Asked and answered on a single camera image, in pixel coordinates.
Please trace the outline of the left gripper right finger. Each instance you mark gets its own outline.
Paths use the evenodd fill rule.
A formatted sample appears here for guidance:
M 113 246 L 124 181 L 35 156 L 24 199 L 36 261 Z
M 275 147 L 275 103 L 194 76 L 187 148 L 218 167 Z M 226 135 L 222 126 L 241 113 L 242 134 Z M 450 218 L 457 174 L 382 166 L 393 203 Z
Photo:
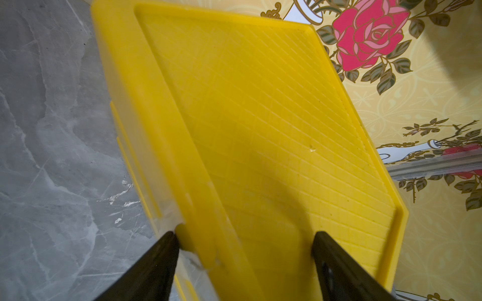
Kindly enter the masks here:
M 395 300 L 328 233 L 315 234 L 311 254 L 323 300 Z

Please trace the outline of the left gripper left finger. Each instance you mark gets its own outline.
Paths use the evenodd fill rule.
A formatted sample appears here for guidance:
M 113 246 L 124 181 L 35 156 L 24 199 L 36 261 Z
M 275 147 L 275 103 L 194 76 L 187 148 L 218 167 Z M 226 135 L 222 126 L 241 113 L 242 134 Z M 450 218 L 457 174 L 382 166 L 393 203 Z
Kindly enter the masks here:
M 179 256 L 179 241 L 166 232 L 97 300 L 168 300 Z

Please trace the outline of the yellow three-drawer cabinet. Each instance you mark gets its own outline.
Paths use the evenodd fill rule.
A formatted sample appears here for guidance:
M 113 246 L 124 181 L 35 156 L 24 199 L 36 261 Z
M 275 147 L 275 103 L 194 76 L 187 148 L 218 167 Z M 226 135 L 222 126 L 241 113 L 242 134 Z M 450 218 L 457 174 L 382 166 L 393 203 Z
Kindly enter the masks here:
M 391 290 L 408 211 L 313 27 L 94 1 L 117 141 L 182 300 L 320 300 L 327 232 Z

